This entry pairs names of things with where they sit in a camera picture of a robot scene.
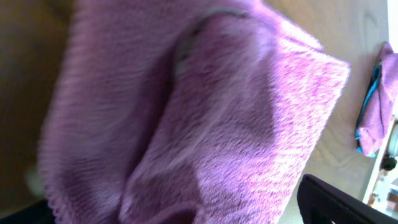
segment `folded cloth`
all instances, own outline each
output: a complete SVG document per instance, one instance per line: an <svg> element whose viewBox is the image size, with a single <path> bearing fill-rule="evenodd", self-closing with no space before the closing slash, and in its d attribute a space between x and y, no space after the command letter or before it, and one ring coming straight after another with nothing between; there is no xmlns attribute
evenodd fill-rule
<svg viewBox="0 0 398 224"><path fill-rule="evenodd" d="M259 0L77 4L40 150L57 223L276 223L348 65Z"/></svg>
<svg viewBox="0 0 398 224"><path fill-rule="evenodd" d="M385 43L379 58L355 132L358 151L369 157L379 150L387 135L398 91L398 54L394 54L390 44Z"/></svg>

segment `wood grain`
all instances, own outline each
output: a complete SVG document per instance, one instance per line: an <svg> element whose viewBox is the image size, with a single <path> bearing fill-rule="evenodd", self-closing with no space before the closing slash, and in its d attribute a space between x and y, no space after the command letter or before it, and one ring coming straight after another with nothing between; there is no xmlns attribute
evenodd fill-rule
<svg viewBox="0 0 398 224"><path fill-rule="evenodd" d="M387 0L265 0L316 37L351 74L304 174L362 199L374 159L356 151L355 123L381 43L388 40ZM297 189L279 223L302 223Z"/></svg>

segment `purple towel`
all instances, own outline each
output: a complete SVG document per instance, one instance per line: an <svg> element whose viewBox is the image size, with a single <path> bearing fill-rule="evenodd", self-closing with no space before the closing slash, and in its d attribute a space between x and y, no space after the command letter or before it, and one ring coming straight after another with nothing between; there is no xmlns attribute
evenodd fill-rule
<svg viewBox="0 0 398 224"><path fill-rule="evenodd" d="M398 92L398 54L388 43L380 53L381 79L364 110L358 126L359 143L365 156L370 156L381 147L388 132L392 109Z"/></svg>
<svg viewBox="0 0 398 224"><path fill-rule="evenodd" d="M57 223L276 223L348 65L260 0L77 6L41 142Z"/></svg>

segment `towel fold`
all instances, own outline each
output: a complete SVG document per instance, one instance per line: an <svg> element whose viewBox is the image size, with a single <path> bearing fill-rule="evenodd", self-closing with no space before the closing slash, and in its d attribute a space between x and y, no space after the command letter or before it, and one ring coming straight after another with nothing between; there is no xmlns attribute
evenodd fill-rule
<svg viewBox="0 0 398 224"><path fill-rule="evenodd" d="M57 223L276 223L348 65L257 0L78 9L40 151Z"/></svg>
<svg viewBox="0 0 398 224"><path fill-rule="evenodd" d="M379 59L356 128L358 149L365 156L372 156L383 139L388 138L387 129L398 92L398 54L385 43Z"/></svg>

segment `towel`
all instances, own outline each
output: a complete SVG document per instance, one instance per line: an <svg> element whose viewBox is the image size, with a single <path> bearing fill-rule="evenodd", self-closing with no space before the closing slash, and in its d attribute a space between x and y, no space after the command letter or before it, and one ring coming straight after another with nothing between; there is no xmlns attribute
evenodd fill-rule
<svg viewBox="0 0 398 224"><path fill-rule="evenodd" d="M398 92L398 54L394 54L389 43L383 44L379 60L356 128L358 150L369 157L374 156L383 139L388 137L386 135Z"/></svg>
<svg viewBox="0 0 398 224"><path fill-rule="evenodd" d="M76 8L40 142L57 223L276 223L348 64L258 0Z"/></svg>

